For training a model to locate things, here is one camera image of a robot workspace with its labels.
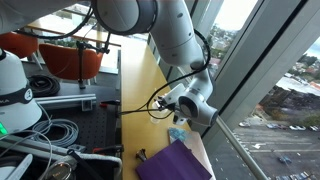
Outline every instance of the purple fabric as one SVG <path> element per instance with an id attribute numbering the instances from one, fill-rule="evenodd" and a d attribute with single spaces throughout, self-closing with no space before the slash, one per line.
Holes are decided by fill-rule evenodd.
<path id="1" fill-rule="evenodd" d="M 176 140 L 137 168 L 141 180 L 208 180 L 211 174 L 180 140 Z"/>

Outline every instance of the chair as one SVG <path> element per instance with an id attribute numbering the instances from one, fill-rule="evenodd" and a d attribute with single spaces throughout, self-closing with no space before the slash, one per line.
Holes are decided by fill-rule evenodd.
<path id="1" fill-rule="evenodd" d="M 20 59 L 32 57 L 35 63 L 42 70 L 42 66 L 34 54 L 38 50 L 38 39 L 14 32 L 9 32 L 0 35 L 0 47 L 17 55 Z"/>
<path id="2" fill-rule="evenodd" d="M 62 47 L 52 44 L 40 44 L 39 51 L 46 63 L 49 72 L 61 79 L 79 80 L 79 55 L 78 49 Z M 85 49 L 82 56 L 82 79 L 94 78 L 99 72 L 103 53 Z"/>

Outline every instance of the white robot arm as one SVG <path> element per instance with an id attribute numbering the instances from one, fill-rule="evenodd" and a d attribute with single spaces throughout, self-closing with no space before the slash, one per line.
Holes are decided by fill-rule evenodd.
<path id="1" fill-rule="evenodd" d="M 0 0 L 0 34 L 16 30 L 75 2 Z M 162 107 L 175 111 L 174 123 L 181 124 L 186 119 L 205 126 L 214 123 L 217 110 L 206 103 L 213 91 L 212 79 L 204 69 L 206 58 L 196 41 L 184 0 L 91 0 L 91 4 L 95 17 L 109 32 L 118 35 L 149 32 L 166 63 L 190 65 L 198 71 L 188 87 L 179 85 L 159 99 Z"/>

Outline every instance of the desk surface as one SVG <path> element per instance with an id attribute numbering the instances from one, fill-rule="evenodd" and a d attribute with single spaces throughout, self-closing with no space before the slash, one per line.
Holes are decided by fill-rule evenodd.
<path id="1" fill-rule="evenodd" d="M 134 110 L 145 104 L 151 94 L 166 80 L 146 43 L 129 40 L 122 45 L 121 101 L 122 111 Z M 168 92 L 165 88 L 159 95 Z M 132 113 L 122 116 L 123 179 L 138 179 L 135 168 L 141 163 L 135 159 L 138 150 L 146 149 L 147 157 L 153 156 L 169 145 L 168 128 L 173 116 L 153 124 L 148 113 Z M 190 130 L 185 124 L 182 128 Z"/>
<path id="2" fill-rule="evenodd" d="M 61 17 L 54 15 L 47 15 L 36 21 L 28 24 L 27 28 L 55 33 L 55 34 L 65 34 L 76 28 L 69 20 L 64 20 Z M 107 40 L 108 33 L 96 30 L 90 30 L 90 28 L 82 28 L 72 37 L 83 38 L 85 35 L 85 40 L 104 43 Z M 123 41 L 122 36 L 112 34 L 110 36 L 110 44 L 115 46 L 120 46 Z"/>

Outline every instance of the green light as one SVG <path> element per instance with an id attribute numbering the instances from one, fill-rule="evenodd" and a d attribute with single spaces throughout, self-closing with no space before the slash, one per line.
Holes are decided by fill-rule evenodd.
<path id="1" fill-rule="evenodd" d="M 0 135 L 6 135 L 6 134 L 8 134 L 8 131 L 6 130 L 6 128 L 0 122 Z"/>

